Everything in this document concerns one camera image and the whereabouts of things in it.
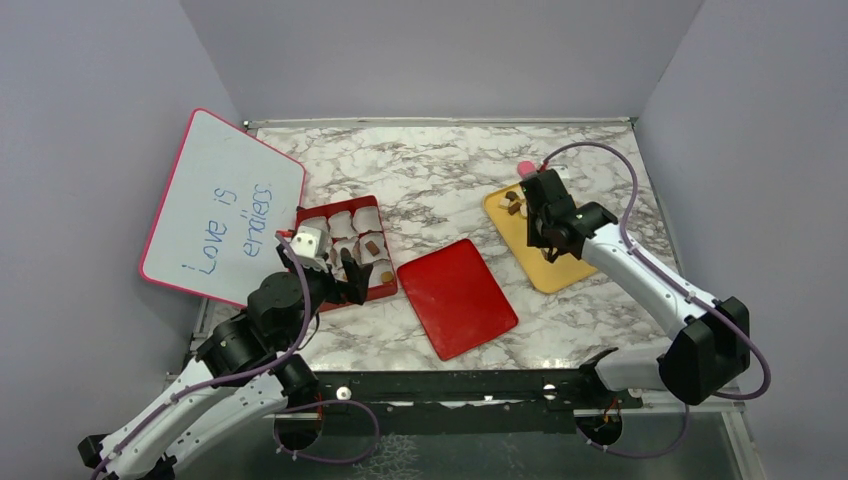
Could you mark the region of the milk chocolate rectangle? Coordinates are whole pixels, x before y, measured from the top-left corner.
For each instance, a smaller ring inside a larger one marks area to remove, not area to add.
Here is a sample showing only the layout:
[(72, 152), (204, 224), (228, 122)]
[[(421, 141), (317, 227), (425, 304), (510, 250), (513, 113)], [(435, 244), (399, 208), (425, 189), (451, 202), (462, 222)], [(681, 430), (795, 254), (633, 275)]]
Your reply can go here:
[(374, 241), (368, 241), (365, 247), (372, 256), (377, 256), (380, 253), (380, 248)]

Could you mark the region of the red chocolate box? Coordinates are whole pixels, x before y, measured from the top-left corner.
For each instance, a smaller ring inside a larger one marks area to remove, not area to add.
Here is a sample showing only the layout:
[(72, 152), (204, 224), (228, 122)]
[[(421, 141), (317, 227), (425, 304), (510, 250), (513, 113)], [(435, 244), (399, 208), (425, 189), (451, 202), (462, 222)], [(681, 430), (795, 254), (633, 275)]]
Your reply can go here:
[[(329, 261), (333, 273), (338, 279), (345, 280), (340, 251), (347, 248), (360, 265), (371, 264), (368, 301), (380, 300), (395, 295), (399, 290), (396, 269), (388, 248), (386, 231), (378, 201), (375, 196), (344, 200), (340, 202), (298, 209), (296, 226), (301, 224), (325, 230), (331, 240)], [(372, 256), (365, 247), (368, 241), (374, 241), (380, 248), (377, 256)], [(391, 283), (382, 283), (381, 274), (391, 271), (394, 279)]]

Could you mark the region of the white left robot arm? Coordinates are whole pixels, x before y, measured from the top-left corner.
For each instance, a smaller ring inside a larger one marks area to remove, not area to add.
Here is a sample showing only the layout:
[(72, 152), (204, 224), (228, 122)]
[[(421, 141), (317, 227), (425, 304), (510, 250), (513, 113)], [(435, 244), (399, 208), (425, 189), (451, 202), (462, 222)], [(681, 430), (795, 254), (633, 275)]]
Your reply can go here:
[(368, 296), (372, 265), (349, 250), (337, 278), (324, 241), (283, 240), (283, 270), (266, 276), (238, 314), (219, 323), (178, 377), (141, 413), (112, 433), (78, 445), (95, 479), (172, 479), (180, 466), (230, 430), (277, 409), (321, 406), (318, 378), (298, 350), (327, 304)]

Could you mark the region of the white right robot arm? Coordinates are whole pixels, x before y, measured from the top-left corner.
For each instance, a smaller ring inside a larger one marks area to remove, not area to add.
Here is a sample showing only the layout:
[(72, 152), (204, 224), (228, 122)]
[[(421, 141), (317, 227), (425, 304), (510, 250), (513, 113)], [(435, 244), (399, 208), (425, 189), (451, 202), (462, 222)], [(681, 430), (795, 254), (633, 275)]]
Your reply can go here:
[(531, 173), (520, 189), (528, 204), (527, 244), (549, 262), (569, 254), (613, 280), (641, 305), (670, 343), (598, 354), (581, 365), (579, 398), (600, 407), (628, 389), (667, 391), (699, 405), (746, 371), (750, 313), (692, 286), (622, 230), (596, 202), (578, 206), (554, 171)]

